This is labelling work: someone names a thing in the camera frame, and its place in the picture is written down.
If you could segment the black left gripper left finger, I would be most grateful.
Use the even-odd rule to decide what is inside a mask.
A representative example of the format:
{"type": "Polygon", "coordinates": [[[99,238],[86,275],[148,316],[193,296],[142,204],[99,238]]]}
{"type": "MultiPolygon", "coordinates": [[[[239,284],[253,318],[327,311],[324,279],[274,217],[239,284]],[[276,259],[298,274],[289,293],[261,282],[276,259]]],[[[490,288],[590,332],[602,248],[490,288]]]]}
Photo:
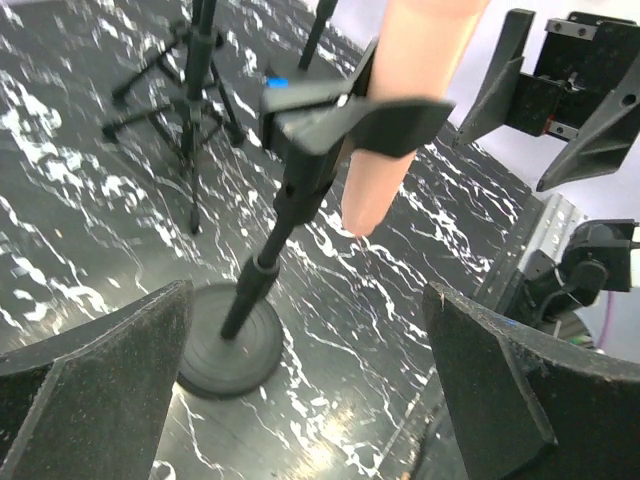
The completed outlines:
{"type": "Polygon", "coordinates": [[[1,357],[4,479],[149,477],[191,326],[174,281],[1,357]]]}

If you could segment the black round-base clamp stand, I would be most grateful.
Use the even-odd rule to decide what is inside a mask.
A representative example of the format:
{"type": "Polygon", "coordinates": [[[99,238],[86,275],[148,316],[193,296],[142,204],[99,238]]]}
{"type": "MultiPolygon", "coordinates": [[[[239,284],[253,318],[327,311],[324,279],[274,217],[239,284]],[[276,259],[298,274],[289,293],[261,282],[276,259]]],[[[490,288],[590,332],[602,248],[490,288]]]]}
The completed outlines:
{"type": "Polygon", "coordinates": [[[315,20],[300,56],[285,51],[281,56],[273,57],[265,68],[266,78],[283,77],[288,78],[291,83],[304,79],[326,80],[340,76],[332,64],[317,54],[317,47],[337,3],[337,0],[318,2],[315,20]]]}

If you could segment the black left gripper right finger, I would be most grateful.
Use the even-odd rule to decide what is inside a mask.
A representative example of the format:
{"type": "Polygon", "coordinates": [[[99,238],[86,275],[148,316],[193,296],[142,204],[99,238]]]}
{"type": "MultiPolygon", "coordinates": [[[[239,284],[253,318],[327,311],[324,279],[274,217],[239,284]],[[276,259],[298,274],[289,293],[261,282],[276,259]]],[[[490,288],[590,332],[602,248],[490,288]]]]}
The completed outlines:
{"type": "Polygon", "coordinates": [[[503,317],[439,283],[426,330],[471,479],[636,479],[639,367],[503,317]]]}

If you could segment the pink toy microphone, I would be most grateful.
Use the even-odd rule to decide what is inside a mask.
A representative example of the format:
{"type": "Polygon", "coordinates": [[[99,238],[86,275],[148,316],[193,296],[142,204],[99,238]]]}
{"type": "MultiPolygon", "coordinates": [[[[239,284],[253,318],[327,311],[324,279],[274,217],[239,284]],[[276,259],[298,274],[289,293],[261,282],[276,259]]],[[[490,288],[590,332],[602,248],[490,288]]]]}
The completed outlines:
{"type": "Polygon", "coordinates": [[[484,1],[388,2],[342,196],[342,224],[366,237],[383,221],[415,158],[452,107],[444,95],[487,8],[484,1]]]}

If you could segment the black small tripod stand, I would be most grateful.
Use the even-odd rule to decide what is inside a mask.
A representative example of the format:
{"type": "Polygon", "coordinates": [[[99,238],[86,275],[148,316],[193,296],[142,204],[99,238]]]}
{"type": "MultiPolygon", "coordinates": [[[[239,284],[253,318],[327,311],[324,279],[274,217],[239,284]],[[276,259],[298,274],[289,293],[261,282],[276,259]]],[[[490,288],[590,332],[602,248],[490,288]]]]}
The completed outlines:
{"type": "Polygon", "coordinates": [[[102,127],[104,138],[117,142],[118,133],[127,126],[142,121],[153,126],[177,156],[181,174],[190,181],[189,228],[192,234],[197,234],[200,227],[197,154],[220,131],[226,132],[233,147],[240,146],[245,138],[213,58],[214,51],[224,44],[220,31],[214,27],[216,5],[215,0],[194,1],[191,21],[171,25],[172,40],[168,46],[115,88],[112,101],[116,104],[124,102],[132,88],[154,68],[179,87],[181,94],[155,109],[108,122],[102,127]]]}

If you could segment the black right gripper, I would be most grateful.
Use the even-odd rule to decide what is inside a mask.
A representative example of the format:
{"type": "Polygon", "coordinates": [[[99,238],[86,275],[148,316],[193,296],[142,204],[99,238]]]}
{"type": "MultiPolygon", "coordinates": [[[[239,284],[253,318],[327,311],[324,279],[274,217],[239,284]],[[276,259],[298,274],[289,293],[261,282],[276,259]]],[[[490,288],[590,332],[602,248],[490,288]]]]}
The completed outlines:
{"type": "Polygon", "coordinates": [[[632,65],[639,25],[584,12],[551,19],[534,71],[520,75],[534,17],[520,8],[507,12],[454,144],[470,144],[504,124],[570,140],[540,178],[538,192],[617,172],[639,134],[639,66],[632,65]]]}

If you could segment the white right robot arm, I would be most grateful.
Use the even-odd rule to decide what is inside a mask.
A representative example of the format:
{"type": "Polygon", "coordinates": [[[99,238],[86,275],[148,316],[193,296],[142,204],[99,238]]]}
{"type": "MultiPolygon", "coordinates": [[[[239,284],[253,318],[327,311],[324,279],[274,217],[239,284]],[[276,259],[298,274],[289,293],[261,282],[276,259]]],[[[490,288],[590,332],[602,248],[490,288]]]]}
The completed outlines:
{"type": "Polygon", "coordinates": [[[536,203],[476,290],[496,313],[570,336],[561,317],[599,294],[639,284],[635,220],[587,220],[555,189],[615,173],[639,134],[639,26],[584,12],[546,24],[535,69],[522,72],[534,15],[510,10],[476,100],[454,141],[472,143],[509,127],[562,140],[564,148],[537,183],[536,203]]]}

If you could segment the black tripod shock-mount stand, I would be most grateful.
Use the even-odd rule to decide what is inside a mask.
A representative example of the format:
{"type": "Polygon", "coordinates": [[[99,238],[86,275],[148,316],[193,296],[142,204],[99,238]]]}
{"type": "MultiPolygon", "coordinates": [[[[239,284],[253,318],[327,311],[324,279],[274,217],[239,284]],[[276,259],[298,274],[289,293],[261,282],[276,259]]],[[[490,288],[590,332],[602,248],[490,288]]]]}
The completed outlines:
{"type": "Polygon", "coordinates": [[[139,71],[129,79],[113,89],[111,98],[114,104],[124,104],[129,92],[140,83],[145,76],[154,69],[159,70],[172,84],[181,86],[183,83],[181,75],[166,61],[168,55],[176,49],[186,47],[191,38],[192,31],[198,26],[201,19],[201,8],[203,0],[193,0],[191,4],[191,21],[189,24],[185,20],[172,22],[169,26],[171,33],[170,42],[155,55],[149,57],[140,67],[139,71]]]}

